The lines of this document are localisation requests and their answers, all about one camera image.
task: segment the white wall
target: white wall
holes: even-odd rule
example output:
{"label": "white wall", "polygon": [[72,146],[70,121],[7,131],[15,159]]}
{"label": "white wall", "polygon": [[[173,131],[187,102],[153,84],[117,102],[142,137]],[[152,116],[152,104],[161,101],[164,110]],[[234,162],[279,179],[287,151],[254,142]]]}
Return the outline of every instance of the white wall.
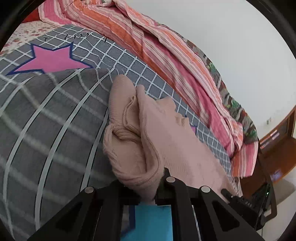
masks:
{"label": "white wall", "polygon": [[253,119],[259,138],[295,106],[296,60],[272,24],[246,0],[126,2],[179,32],[211,59]]}
{"label": "white wall", "polygon": [[268,221],[263,227],[265,241],[275,241],[282,235],[296,212],[295,203],[296,191],[277,205],[277,216]]}
{"label": "white wall", "polygon": [[285,177],[289,183],[292,183],[296,187],[296,167],[294,167]]}
{"label": "white wall", "polygon": [[293,137],[296,139],[296,128],[294,127]]}

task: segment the silver screw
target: silver screw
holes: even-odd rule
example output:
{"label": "silver screw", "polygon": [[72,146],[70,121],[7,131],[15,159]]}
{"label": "silver screw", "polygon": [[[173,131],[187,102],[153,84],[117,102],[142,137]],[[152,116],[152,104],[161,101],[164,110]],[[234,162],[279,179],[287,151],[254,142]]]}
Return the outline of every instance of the silver screw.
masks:
{"label": "silver screw", "polygon": [[168,183],[173,183],[176,181],[176,179],[174,177],[167,177],[166,180]]}
{"label": "silver screw", "polygon": [[84,189],[84,191],[85,191],[86,193],[92,193],[92,192],[94,191],[94,188],[93,188],[93,187],[86,187],[86,188]]}
{"label": "silver screw", "polygon": [[204,192],[204,193],[208,193],[208,192],[211,191],[211,189],[210,189],[208,186],[202,186],[201,190],[202,190],[202,192]]}

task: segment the colorful patterned blanket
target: colorful patterned blanket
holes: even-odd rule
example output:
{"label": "colorful patterned blanket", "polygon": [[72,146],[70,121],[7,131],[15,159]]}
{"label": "colorful patterned blanket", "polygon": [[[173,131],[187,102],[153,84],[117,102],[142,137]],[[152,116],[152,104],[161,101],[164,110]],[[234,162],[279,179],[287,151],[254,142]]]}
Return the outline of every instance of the colorful patterned blanket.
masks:
{"label": "colorful patterned blanket", "polygon": [[[102,137],[118,74],[144,85],[154,99],[172,97],[176,111],[189,118],[241,195],[227,152],[167,82],[116,42],[65,25],[0,58],[0,218],[17,241],[26,240],[87,185],[99,188],[115,178]],[[126,209],[123,230],[129,227],[128,214]]]}
{"label": "colorful patterned blanket", "polygon": [[87,26],[143,59],[217,137],[231,157],[232,175],[252,175],[258,151],[253,123],[225,88],[219,91],[224,85],[213,78],[213,65],[205,65],[177,33],[123,0],[47,0],[39,14],[50,24]]}

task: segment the bed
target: bed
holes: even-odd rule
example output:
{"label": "bed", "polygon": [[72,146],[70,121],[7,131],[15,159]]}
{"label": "bed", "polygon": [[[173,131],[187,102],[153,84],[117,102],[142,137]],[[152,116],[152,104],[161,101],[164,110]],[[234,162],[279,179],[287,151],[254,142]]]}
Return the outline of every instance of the bed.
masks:
{"label": "bed", "polygon": [[[203,73],[201,77],[204,81],[203,86],[198,84],[199,78],[192,77],[191,71],[193,70],[190,71],[190,67],[182,64],[181,60],[176,57],[178,53],[174,53],[174,48],[169,50],[160,43],[161,41],[158,40],[161,39],[160,33],[156,38],[151,32],[147,33],[143,30],[140,32],[143,33],[145,39],[157,43],[155,46],[160,49],[160,53],[166,53],[166,56],[169,56],[168,59],[174,62],[173,65],[163,64],[163,68],[157,67],[160,66],[156,65],[158,59],[145,54],[144,48],[135,51],[134,45],[128,45],[123,41],[124,38],[116,36],[112,31],[106,32],[104,29],[86,27],[86,22],[83,24],[75,22],[65,15],[62,19],[57,19],[57,15],[48,16],[47,10],[50,10],[53,2],[47,0],[41,5],[39,14],[43,21],[59,27],[47,26],[50,28],[48,31],[39,31],[36,33],[39,35],[34,39],[24,39],[23,45],[16,46],[12,52],[5,52],[0,57],[2,106],[0,128],[3,133],[0,138],[3,143],[6,142],[0,152],[1,176],[3,176],[1,193],[4,201],[0,203],[0,218],[7,228],[13,231],[14,238],[26,240],[86,186],[103,187],[114,180],[108,159],[102,153],[102,136],[108,122],[106,105],[108,91],[112,78],[117,74],[127,75],[135,85],[144,85],[147,94],[154,99],[171,96],[176,103],[176,111],[189,118],[197,138],[204,142],[219,160],[237,194],[241,196],[242,191],[237,176],[252,173],[253,165],[255,165],[254,159],[256,160],[257,155],[256,148],[258,148],[256,129],[243,108],[230,97],[218,71],[206,55],[193,43],[166,26],[151,20],[151,24],[156,29],[161,27],[168,33],[174,34],[178,43],[182,43],[182,47],[197,61],[198,64],[196,66],[192,64],[192,66],[195,67],[197,73],[200,73],[199,71]],[[121,13],[118,10],[120,7],[131,11],[131,8],[123,2],[115,1],[115,3],[118,5],[114,5],[114,2],[110,4],[85,1],[79,2],[81,4],[79,6],[87,8],[94,7],[94,4],[101,4],[103,11],[105,9],[110,11],[108,14],[112,11]],[[136,25],[131,26],[133,30],[138,28],[137,31],[143,28]],[[42,48],[46,51],[69,48],[70,58],[83,62],[89,69],[82,72],[59,69],[56,71],[60,72],[53,75],[41,69],[30,69],[26,64],[36,58],[35,48]],[[105,69],[104,74],[107,79],[102,84],[101,92],[90,93],[91,101],[81,103],[83,96],[90,91],[92,86],[86,81],[84,74],[97,78],[99,73],[96,69]],[[182,71],[172,74],[175,69],[182,69]],[[180,78],[180,73],[187,78]],[[45,90],[50,87],[41,81],[39,77],[41,74],[46,74],[49,82],[56,86],[58,82],[55,83],[55,79],[61,79],[63,82],[68,76],[75,78],[65,86],[60,86],[57,92],[49,97]],[[33,93],[33,98],[26,95],[26,91],[23,91],[24,86]],[[213,91],[205,91],[205,86],[209,86]],[[38,100],[38,93],[43,93],[43,96],[35,103],[34,99]],[[46,106],[47,103],[44,106],[40,105],[46,98],[50,105]],[[77,110],[77,116],[69,119],[65,113],[70,115],[77,105],[81,105]],[[41,114],[31,120],[32,111],[36,110],[39,110]],[[60,130],[66,123],[68,127],[61,132]],[[27,134],[26,131],[24,133],[26,125],[28,125]],[[227,133],[227,138],[223,137],[223,132],[219,132],[221,126]],[[83,151],[80,151],[77,146],[82,144]],[[49,166],[44,168],[51,147],[54,145],[58,146],[57,155],[54,152]],[[26,167],[21,161],[23,156],[26,156]],[[241,156],[247,156],[251,164],[247,159],[242,160]],[[237,167],[235,163],[238,163],[238,166],[245,163],[244,168]]]}

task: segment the pink star print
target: pink star print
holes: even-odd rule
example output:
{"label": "pink star print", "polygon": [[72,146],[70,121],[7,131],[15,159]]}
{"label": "pink star print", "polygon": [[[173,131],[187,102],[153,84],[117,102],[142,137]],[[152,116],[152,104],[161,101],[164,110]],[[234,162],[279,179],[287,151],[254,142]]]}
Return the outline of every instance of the pink star print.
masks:
{"label": "pink star print", "polygon": [[41,69],[44,73],[49,73],[66,69],[90,68],[89,65],[70,58],[71,45],[57,50],[48,50],[33,45],[33,51],[35,58],[15,69],[14,72]]}

